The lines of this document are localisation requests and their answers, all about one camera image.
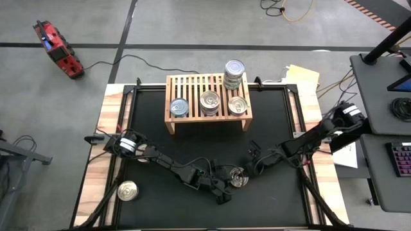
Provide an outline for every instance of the gray concrete floor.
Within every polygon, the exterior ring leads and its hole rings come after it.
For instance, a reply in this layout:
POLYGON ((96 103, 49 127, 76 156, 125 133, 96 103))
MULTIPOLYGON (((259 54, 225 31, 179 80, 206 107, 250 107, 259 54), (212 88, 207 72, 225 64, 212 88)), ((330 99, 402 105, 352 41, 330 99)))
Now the gray concrete floor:
MULTIPOLYGON (((118 43, 131 0, 0 2, 0 42, 38 42, 35 20, 54 23, 71 43, 118 43)), ((288 1, 290 17, 309 1, 288 1)), ((390 32, 344 0, 316 0, 301 22, 267 17, 258 0, 139 0, 128 44, 241 44, 276 46, 375 46, 390 32)), ((85 67, 112 62, 117 49, 75 49, 85 67)), ((164 68, 220 72, 232 58, 245 63, 248 79, 280 79, 294 64, 320 73, 324 87, 350 69, 359 52, 124 50, 164 68)), ((90 146, 83 137, 94 131, 111 66, 97 65, 85 78, 70 80, 40 48, 0 48, 0 128, 10 141, 33 135, 37 151, 54 157, 50 166, 34 163, 13 214, 11 227, 29 230, 67 228, 77 199, 90 146)), ((164 83, 166 72, 133 58, 119 66, 116 83, 164 83)), ((340 95, 338 88, 320 98, 323 112, 340 95)), ((364 112, 360 95, 352 99, 364 112)), ((342 180, 351 223, 359 227, 409 229, 410 214, 391 214, 368 207, 367 182, 342 180)))

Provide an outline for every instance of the wooden table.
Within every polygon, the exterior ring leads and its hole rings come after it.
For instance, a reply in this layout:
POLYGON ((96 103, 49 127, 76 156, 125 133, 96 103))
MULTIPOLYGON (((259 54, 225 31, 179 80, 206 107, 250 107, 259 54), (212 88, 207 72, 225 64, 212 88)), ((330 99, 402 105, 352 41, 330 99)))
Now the wooden table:
MULTIPOLYGON (((106 131, 107 133, 116 132, 116 123, 119 115, 119 108, 121 99, 123 97, 123 87, 125 84, 109 84, 107 85, 103 105, 101 107, 100 118, 98 120, 98 128, 106 131)), ((123 121, 123 128, 126 127, 128 122, 128 113, 130 111, 131 94, 127 98, 127 105, 125 110, 125 116, 123 121)), ((305 121, 306 129, 309 130, 316 126, 322 119, 319 102, 315 91, 306 92, 303 91, 299 94, 301 102, 302 114, 305 121)), ((297 131, 301 130, 298 123, 298 114, 296 112, 295 98, 290 93, 290 101, 292 105, 293 117, 295 121, 295 127, 297 131)), ((321 150, 330 151, 329 146, 323 144, 321 150)), ((93 146, 91 149, 90 158, 102 153, 103 145, 99 144, 93 146)), ((313 162, 315 165, 315 173, 319 184, 319 189, 322 197, 325 199, 332 211, 345 223, 349 223, 347 212, 345 210, 344 199, 341 194, 340 184, 338 182, 337 173, 335 171, 333 159, 331 155, 316 152, 313 156, 313 162)), ((76 211, 76 217, 74 226, 82 224, 90 215, 90 213, 96 208, 97 204, 103 198, 105 184, 107 180, 107 173, 110 163, 110 154, 104 154, 101 157, 93 160, 87 167, 85 179, 82 185, 82 192, 80 195, 80 201, 76 211)), ((119 167, 120 161, 116 161, 116 167, 119 167)), ((114 197, 111 198, 109 203, 108 213, 106 216, 106 225, 109 225, 112 220, 112 210, 114 205, 114 197)), ((319 223, 319 217, 317 213, 317 206, 315 200, 309 193, 311 213, 313 214, 314 223, 319 223)))

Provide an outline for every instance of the wooden slatted rack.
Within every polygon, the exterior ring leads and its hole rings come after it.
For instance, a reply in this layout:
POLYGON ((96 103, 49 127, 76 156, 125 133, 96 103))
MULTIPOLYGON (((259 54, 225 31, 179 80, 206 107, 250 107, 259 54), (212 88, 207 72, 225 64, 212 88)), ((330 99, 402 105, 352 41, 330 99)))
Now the wooden slatted rack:
POLYGON ((243 74, 243 81, 237 90, 228 90, 223 84, 224 73, 217 74, 181 74, 167 76, 166 108, 164 122, 171 134, 175 133, 176 123, 241 121, 243 131, 246 132, 252 120, 251 102, 247 75, 243 74), (207 90, 215 91, 221 99, 218 112, 214 116, 204 115, 200 108, 200 96, 207 90), (247 101, 247 111, 241 116, 231 115, 228 102, 234 96, 241 96, 247 101), (184 98, 188 101, 189 112, 186 117, 175 117, 170 112, 170 102, 175 98, 184 98))

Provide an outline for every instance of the white paper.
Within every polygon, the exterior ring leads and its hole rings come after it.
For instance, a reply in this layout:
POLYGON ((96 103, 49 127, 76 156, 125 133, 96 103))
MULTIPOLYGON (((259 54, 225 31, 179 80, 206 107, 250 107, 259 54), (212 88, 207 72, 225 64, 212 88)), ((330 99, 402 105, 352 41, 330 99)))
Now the white paper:
POLYGON ((333 153, 334 164, 341 166, 358 168, 357 152, 355 149, 355 142, 348 144, 342 149, 333 153))

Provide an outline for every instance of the black mat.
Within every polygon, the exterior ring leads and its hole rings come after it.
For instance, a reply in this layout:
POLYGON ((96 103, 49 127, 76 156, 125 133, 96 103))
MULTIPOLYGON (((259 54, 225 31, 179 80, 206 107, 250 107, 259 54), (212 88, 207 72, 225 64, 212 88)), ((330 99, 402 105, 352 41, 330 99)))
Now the black mat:
MULTIPOLYGON (((250 92, 253 121, 247 133, 241 122, 176 124, 175 135, 164 125, 164 92, 140 92, 131 128, 160 145, 163 153, 186 163, 197 157, 217 158, 220 164, 242 166, 249 159, 249 141, 262 148, 291 137, 284 92, 250 92)), ((119 228, 215 228, 304 226, 304 204, 295 169, 279 164, 252 179, 217 205, 209 192, 178 182, 155 164, 127 162, 126 180, 140 188, 136 200, 122 202, 119 228)))
POLYGON ((398 27, 411 12, 393 0, 355 0, 365 9, 382 18, 387 23, 398 27))

